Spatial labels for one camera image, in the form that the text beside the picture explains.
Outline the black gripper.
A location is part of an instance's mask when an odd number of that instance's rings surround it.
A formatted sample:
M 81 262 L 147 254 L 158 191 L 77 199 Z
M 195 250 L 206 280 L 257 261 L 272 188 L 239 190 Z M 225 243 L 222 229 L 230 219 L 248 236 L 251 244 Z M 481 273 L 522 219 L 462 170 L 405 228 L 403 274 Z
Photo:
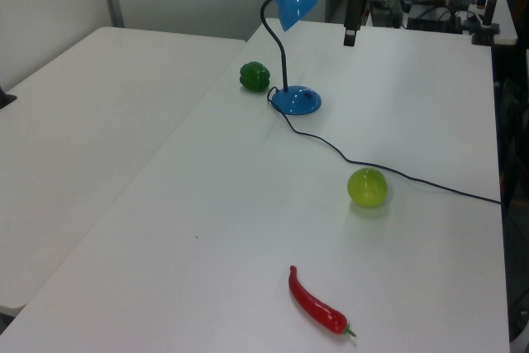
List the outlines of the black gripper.
M 369 12 L 369 0 L 348 0 L 346 6 L 346 28 L 361 28 Z M 345 30 L 344 45 L 355 46 L 357 30 Z

